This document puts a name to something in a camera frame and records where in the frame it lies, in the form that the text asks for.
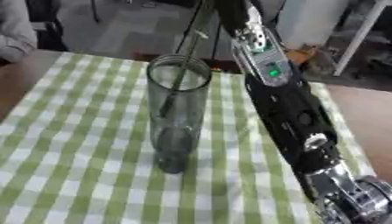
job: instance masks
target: clear glass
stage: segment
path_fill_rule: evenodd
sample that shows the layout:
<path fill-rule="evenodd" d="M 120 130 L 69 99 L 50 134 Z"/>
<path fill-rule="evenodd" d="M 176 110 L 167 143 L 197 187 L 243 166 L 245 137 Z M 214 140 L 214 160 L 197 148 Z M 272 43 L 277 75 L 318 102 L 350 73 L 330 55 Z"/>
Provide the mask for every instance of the clear glass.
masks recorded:
<path fill-rule="evenodd" d="M 156 163 L 164 172 L 183 172 L 189 155 L 199 143 L 207 102 L 211 69 L 203 61 L 191 59 L 179 89 L 172 91 L 182 62 L 181 55 L 165 55 L 147 68 L 150 105 L 150 139 Z M 163 106 L 170 101 L 163 113 Z"/>

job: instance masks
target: person's arm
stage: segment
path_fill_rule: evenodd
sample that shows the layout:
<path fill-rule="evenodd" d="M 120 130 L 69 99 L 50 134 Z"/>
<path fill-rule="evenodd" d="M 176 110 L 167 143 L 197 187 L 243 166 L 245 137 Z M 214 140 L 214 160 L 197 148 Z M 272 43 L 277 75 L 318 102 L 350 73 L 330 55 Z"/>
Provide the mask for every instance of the person's arm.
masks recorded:
<path fill-rule="evenodd" d="M 0 0 L 0 58 L 18 62 L 36 46 L 25 0 Z"/>

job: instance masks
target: green checkered tablecloth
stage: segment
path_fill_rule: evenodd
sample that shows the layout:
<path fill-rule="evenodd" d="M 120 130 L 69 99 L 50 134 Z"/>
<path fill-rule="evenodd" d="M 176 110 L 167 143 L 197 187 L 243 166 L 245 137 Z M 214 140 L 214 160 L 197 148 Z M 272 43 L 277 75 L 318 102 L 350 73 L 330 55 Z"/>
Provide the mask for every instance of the green checkered tablecloth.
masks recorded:
<path fill-rule="evenodd" d="M 319 223 L 240 75 L 213 77 L 183 175 L 153 165 L 147 63 L 64 53 L 0 126 L 0 223 Z M 313 84 L 357 174 L 374 174 Z"/>

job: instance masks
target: glass rim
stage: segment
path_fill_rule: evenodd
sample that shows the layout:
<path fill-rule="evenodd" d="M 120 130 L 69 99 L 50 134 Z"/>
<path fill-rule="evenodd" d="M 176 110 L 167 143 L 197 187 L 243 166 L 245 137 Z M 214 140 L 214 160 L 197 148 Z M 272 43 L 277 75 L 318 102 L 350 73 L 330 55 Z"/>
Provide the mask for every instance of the glass rim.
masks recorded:
<path fill-rule="evenodd" d="M 211 79 L 213 78 L 211 68 L 203 60 L 191 58 L 191 61 L 189 63 L 193 63 L 193 64 L 199 63 L 200 66 L 204 67 L 206 69 L 206 71 L 208 71 L 208 75 L 207 75 L 205 81 L 202 84 L 200 84 L 199 86 L 197 86 L 197 87 L 190 88 L 190 89 L 182 89 L 182 90 L 181 89 L 174 90 L 172 88 L 163 86 L 162 84 L 160 84 L 154 78 L 151 77 L 152 76 L 152 71 L 153 71 L 153 69 L 157 68 L 157 67 L 154 67 L 154 66 L 158 62 L 160 62 L 160 60 L 163 60 L 163 59 L 170 60 L 170 58 L 174 58 L 174 59 L 177 59 L 177 60 L 184 60 L 186 58 L 186 56 L 180 55 L 180 54 L 166 54 L 166 55 L 159 56 L 159 57 L 155 58 L 154 60 L 152 60 L 149 63 L 149 65 L 147 66 L 147 78 L 148 78 L 149 81 L 152 81 L 153 83 L 157 84 L 157 86 L 159 86 L 160 88 L 166 89 L 168 91 L 172 91 L 173 93 L 191 93 L 191 92 L 196 92 L 199 89 L 204 88 L 205 86 L 207 86 L 211 82 Z"/>

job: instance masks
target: robotic hand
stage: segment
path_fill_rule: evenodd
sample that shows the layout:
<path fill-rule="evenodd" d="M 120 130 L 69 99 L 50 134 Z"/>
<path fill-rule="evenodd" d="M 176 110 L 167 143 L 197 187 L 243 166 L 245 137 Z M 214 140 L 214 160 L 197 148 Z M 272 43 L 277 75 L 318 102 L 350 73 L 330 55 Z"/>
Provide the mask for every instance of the robotic hand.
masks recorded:
<path fill-rule="evenodd" d="M 263 26 L 259 0 L 249 10 L 245 0 L 214 1 L 257 113 L 323 222 L 386 223 L 392 188 L 375 177 L 352 176 L 319 99 Z"/>

